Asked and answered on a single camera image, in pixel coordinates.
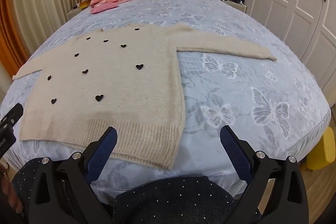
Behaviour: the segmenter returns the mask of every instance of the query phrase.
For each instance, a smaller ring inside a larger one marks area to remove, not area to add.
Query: blue floral bedspread
[[[294,53],[254,19],[219,0],[134,0],[96,15],[87,9],[58,29],[31,58],[97,28],[178,22],[261,44],[278,60],[178,52],[186,121],[175,165],[172,170],[159,170],[109,159],[92,183],[104,202],[141,184],[181,175],[206,175],[232,195],[241,193],[245,182],[239,180],[219,140],[223,125],[230,125],[254,150],[278,159],[294,155],[301,160],[330,122],[321,89]],[[1,105],[1,116],[18,102],[25,104],[38,77],[36,72],[14,81]],[[17,139],[19,128],[20,122],[14,127]],[[17,140],[5,159],[20,168],[35,157],[60,160],[75,151],[60,143]]]

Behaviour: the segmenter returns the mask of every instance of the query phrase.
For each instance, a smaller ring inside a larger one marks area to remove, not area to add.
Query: orange curtain
[[[13,76],[26,63],[28,55],[11,15],[11,1],[0,0],[0,61],[8,74]]]

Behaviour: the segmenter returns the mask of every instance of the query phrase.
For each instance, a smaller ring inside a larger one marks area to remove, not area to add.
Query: blue gripper pad
[[[89,185],[92,181],[99,178],[107,160],[117,144],[117,138],[117,131],[113,127],[109,127],[105,138],[101,141],[86,165],[87,173],[85,175],[85,180]]]
[[[239,178],[241,180],[245,180],[247,184],[250,184],[252,180],[252,167],[250,161],[247,159],[241,147],[235,138],[231,135],[229,129],[227,129],[226,126],[222,127],[220,131],[220,142],[229,156],[230,161]]]

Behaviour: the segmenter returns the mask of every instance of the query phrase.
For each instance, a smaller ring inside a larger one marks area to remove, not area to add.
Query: metal screw
[[[74,160],[78,160],[82,156],[81,152],[76,152],[72,155],[72,158]]]
[[[45,157],[45,158],[42,159],[42,163],[43,163],[43,164],[48,163],[48,161],[49,161],[49,158],[48,158],[48,157]]]
[[[289,159],[289,161],[292,162],[292,163],[296,162],[296,158],[293,157],[293,156],[289,156],[288,159]]]
[[[260,158],[260,159],[263,159],[263,158],[265,158],[265,153],[262,152],[262,151],[258,151],[257,152],[257,157]]]

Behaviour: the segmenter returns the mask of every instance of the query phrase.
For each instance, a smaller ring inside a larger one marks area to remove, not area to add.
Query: white wardrobe
[[[299,57],[336,103],[336,0],[245,0],[246,13]]]

